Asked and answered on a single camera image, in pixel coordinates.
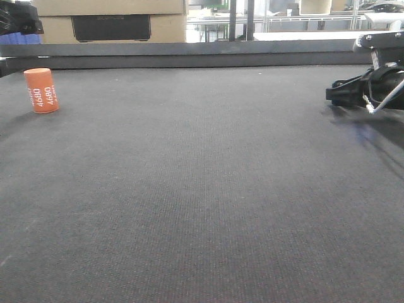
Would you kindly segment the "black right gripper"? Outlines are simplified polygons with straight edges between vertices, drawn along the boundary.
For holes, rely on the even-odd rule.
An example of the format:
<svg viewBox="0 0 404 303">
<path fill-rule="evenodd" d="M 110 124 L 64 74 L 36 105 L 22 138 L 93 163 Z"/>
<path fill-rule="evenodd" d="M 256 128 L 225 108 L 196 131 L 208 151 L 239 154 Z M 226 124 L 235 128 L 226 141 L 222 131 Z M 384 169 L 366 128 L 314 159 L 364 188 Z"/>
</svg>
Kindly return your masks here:
<svg viewBox="0 0 404 303">
<path fill-rule="evenodd" d="M 403 66 L 369 68 L 362 75 L 335 81 L 326 89 L 326 100 L 335 106 L 377 108 L 401 82 Z"/>
</svg>

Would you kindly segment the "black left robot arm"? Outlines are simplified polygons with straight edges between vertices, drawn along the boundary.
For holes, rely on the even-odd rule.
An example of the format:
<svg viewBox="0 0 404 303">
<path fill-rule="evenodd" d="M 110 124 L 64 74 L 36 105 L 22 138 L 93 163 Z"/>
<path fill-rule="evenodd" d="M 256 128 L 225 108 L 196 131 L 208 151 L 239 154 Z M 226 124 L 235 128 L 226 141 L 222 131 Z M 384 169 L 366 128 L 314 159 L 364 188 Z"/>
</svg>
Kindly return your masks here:
<svg viewBox="0 0 404 303">
<path fill-rule="evenodd" d="M 27 1 L 1 1 L 1 35 L 43 34 L 37 8 Z"/>
</svg>

